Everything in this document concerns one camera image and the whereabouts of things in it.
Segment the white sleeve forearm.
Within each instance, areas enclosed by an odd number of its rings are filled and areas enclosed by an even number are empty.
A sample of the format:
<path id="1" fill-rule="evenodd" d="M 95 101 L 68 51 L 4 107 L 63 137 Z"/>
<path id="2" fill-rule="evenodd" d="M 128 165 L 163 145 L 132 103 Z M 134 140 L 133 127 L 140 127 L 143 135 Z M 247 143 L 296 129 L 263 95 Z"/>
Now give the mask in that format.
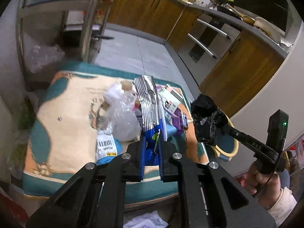
<path id="1" fill-rule="evenodd" d="M 277 202 L 267 212 L 274 218 L 276 226 L 279 227 L 292 212 L 297 201 L 292 195 L 292 191 L 285 187 L 281 189 L 281 194 Z"/>

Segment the right hand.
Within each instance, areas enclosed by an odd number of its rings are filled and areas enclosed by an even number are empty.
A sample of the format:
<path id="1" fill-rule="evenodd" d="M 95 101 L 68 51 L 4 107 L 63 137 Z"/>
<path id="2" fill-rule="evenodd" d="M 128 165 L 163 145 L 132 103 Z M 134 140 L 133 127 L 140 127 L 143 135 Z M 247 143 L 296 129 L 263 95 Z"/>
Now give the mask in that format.
<path id="1" fill-rule="evenodd" d="M 258 172 L 256 162 L 248 170 L 245 187 L 250 195 L 255 195 L 258 202 L 266 210 L 271 209 L 281 195 L 281 183 L 278 174 L 261 174 Z"/>

